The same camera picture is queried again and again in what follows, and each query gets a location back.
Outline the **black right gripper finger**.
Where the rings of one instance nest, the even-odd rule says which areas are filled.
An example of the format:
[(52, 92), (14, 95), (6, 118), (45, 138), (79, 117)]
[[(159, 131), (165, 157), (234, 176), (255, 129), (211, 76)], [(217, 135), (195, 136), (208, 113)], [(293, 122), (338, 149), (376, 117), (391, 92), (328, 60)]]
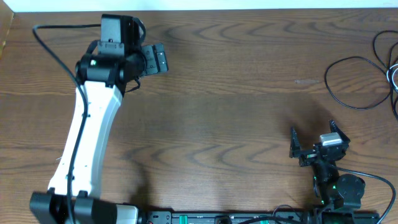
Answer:
[(301, 153), (301, 145), (299, 143), (299, 139), (297, 136), (297, 132), (294, 129), (294, 127), (290, 128), (290, 151), (289, 151), (289, 157), (294, 158), (294, 157), (299, 157)]
[(332, 119), (329, 120), (329, 126), (331, 132), (337, 133), (340, 136), (343, 144), (350, 143), (350, 138), (337, 126), (334, 120)]

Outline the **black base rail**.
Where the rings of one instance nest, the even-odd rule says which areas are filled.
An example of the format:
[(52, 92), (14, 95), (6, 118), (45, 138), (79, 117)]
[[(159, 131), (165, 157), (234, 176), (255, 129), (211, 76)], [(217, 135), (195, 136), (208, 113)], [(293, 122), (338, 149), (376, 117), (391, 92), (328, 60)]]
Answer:
[(150, 211), (138, 221), (146, 224), (238, 224), (252, 220), (254, 223), (377, 223), (376, 213), (355, 213), (353, 216), (338, 213), (325, 213), (313, 218), (308, 212), (281, 210), (266, 213), (187, 213), (170, 211)]

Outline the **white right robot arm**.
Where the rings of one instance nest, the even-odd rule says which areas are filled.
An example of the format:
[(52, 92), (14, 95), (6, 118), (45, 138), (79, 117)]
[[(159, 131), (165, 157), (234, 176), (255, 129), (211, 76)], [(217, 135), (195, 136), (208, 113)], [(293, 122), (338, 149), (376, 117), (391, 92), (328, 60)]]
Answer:
[(336, 161), (346, 155), (351, 140), (329, 120), (330, 133), (322, 134), (312, 149), (303, 150), (294, 128), (290, 129), (289, 157), (297, 158), (299, 166), (313, 170), (313, 189), (322, 205), (308, 212), (307, 223), (354, 223), (354, 211), (361, 207), (366, 186), (353, 174), (340, 175)]

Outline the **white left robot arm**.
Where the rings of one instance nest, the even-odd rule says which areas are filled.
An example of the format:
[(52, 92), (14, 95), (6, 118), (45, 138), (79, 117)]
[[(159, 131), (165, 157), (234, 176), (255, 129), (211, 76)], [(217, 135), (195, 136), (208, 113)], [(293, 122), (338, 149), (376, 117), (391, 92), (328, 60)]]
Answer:
[(93, 42), (76, 65), (75, 110), (61, 161), (30, 210), (40, 223), (142, 223), (144, 212), (100, 199), (113, 120), (130, 81), (168, 71), (164, 45), (127, 52), (122, 42)]

